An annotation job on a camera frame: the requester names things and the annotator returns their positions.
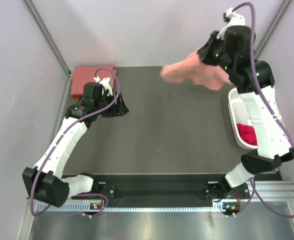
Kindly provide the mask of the salmon pink t shirt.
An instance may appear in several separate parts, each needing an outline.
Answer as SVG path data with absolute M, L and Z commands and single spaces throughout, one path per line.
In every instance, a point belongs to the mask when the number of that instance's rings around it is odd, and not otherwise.
M 182 83 L 188 79 L 195 85 L 202 85 L 213 91 L 231 84 L 229 75 L 220 66 L 204 64 L 196 51 L 182 61 L 163 66 L 160 76 L 170 83 Z

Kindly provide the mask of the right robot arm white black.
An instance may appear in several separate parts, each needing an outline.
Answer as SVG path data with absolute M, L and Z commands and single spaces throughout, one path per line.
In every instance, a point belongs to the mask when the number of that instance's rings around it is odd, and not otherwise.
M 243 154 L 241 162 L 218 182 L 221 194 L 231 198 L 238 193 L 239 186 L 256 174 L 272 171 L 294 159 L 294 147 L 274 119 L 280 114 L 270 65 L 250 59 L 251 29 L 230 26 L 222 37 L 218 34 L 213 31 L 197 54 L 204 64 L 226 71 L 248 109 L 257 140 L 257 148 Z

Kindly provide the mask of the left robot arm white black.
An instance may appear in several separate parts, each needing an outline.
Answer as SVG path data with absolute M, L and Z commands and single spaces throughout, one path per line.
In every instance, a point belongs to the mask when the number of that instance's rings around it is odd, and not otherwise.
M 30 197 L 50 206 L 61 207 L 68 198 L 84 193 L 89 198 L 99 195 L 100 186 L 87 174 L 63 178 L 63 170 L 80 138 L 101 116 L 114 118 L 129 112 L 122 95 L 113 92 L 110 77 L 86 83 L 83 95 L 66 112 L 60 130 L 41 159 L 27 167 L 22 178 Z

